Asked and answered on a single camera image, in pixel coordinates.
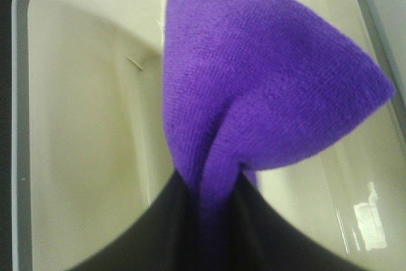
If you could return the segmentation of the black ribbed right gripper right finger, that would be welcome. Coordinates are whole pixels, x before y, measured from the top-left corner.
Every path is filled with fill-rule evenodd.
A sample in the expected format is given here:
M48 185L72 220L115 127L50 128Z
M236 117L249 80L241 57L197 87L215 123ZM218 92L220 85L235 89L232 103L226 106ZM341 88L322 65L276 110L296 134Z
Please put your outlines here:
M284 220L244 174L233 191L234 270L344 270L344 260Z

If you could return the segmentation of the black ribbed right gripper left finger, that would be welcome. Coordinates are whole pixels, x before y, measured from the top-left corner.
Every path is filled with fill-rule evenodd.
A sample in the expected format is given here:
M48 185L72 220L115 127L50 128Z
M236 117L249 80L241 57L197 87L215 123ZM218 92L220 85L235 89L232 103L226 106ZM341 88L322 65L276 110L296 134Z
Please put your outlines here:
M199 270L195 217L175 171L153 204L125 232L75 270Z

